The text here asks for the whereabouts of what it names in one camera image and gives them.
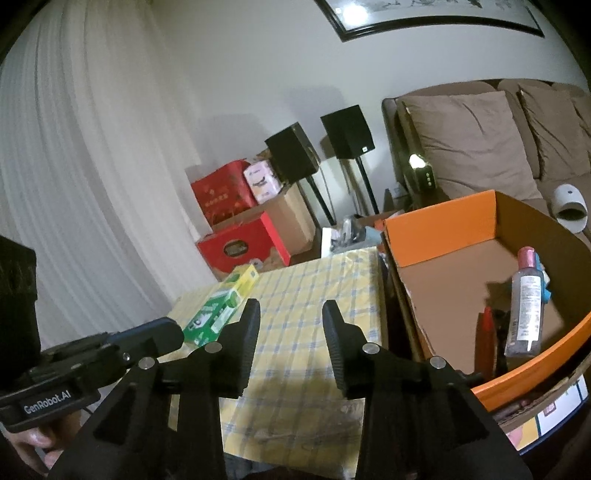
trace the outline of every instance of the green and yellow box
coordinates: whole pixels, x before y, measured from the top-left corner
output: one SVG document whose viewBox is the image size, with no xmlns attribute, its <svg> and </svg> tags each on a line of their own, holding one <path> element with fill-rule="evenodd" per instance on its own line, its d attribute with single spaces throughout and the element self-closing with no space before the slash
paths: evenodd
<svg viewBox="0 0 591 480">
<path fill-rule="evenodd" d="M 184 328 L 184 341 L 197 347 L 216 341 L 224 325 L 248 297 L 258 276 L 253 265 L 234 268 Z"/>
</svg>

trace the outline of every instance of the yellow checkered tablecloth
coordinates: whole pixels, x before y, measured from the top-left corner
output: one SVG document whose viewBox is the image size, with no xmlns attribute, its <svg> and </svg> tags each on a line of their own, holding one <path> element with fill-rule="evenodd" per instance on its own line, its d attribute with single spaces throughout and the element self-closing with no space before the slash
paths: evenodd
<svg viewBox="0 0 591 480">
<path fill-rule="evenodd" d="M 169 316 L 186 325 L 210 292 L 183 295 Z M 382 333 L 385 307 L 377 250 L 351 251 L 263 273 L 250 297 L 261 304 L 261 330 L 243 396 L 220 399 L 224 451 L 256 462 L 352 478 L 363 400 L 347 401 L 337 389 L 321 311 L 325 300 L 335 299 L 345 321 L 359 325 L 368 341 L 381 344 L 387 338 Z M 190 351 L 185 346 L 162 360 Z M 176 406 L 171 408 L 172 426 Z"/>
</svg>

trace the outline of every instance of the framed picture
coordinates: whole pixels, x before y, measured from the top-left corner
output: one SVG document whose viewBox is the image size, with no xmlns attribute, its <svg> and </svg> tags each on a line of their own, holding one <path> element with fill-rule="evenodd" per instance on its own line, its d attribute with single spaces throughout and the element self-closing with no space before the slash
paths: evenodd
<svg viewBox="0 0 591 480">
<path fill-rule="evenodd" d="M 544 37 L 523 0 L 316 0 L 342 41 L 422 25 L 488 25 Z"/>
</svg>

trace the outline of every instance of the clear liquid bottle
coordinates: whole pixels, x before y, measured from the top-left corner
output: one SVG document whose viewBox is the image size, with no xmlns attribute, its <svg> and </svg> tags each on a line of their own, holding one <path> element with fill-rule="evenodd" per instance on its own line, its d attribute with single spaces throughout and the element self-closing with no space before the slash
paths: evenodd
<svg viewBox="0 0 591 480">
<path fill-rule="evenodd" d="M 535 250 L 531 247 L 519 250 L 517 262 L 519 270 L 511 284 L 511 322 L 505 345 L 508 364 L 511 359 L 532 358 L 542 347 L 544 274 L 535 267 Z"/>
</svg>

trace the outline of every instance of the human hand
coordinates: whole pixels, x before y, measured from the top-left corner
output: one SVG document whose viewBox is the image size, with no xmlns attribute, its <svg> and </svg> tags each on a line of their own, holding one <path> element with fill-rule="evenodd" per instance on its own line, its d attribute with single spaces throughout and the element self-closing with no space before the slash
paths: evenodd
<svg viewBox="0 0 591 480">
<path fill-rule="evenodd" d="M 12 443 L 23 462 L 36 472 L 46 475 L 78 430 L 80 430 L 79 411 L 31 430 L 19 433 L 5 432 L 4 435 Z M 45 451 L 43 460 L 37 455 L 36 447 Z"/>
</svg>

